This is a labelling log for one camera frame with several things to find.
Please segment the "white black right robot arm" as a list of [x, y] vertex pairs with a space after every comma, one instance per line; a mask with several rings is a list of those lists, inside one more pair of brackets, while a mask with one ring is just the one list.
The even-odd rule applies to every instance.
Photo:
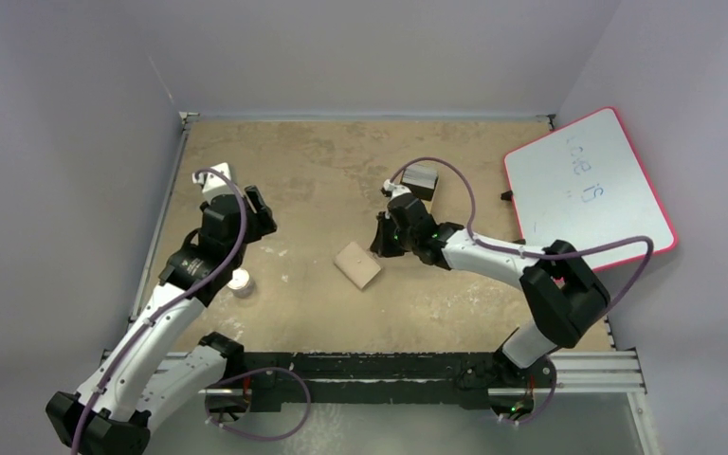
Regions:
[[376, 216], [371, 252], [382, 258], [411, 253], [423, 264], [471, 272], [523, 293], [532, 319], [495, 352], [499, 381], [516, 386], [545, 355], [572, 348], [609, 307], [610, 294], [574, 247], [564, 241], [516, 255], [479, 245], [465, 227], [438, 223], [408, 190], [386, 193]]

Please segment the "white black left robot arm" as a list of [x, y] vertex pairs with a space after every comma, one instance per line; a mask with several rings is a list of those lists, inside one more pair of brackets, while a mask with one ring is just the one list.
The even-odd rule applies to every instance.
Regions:
[[157, 371], [173, 343], [238, 269], [247, 245], [276, 231], [255, 186], [224, 188], [202, 203], [202, 222], [169, 258], [148, 302], [116, 349], [73, 393], [56, 392], [45, 413], [79, 454], [141, 454], [152, 435], [198, 390], [244, 378], [235, 344], [210, 335], [176, 366]]

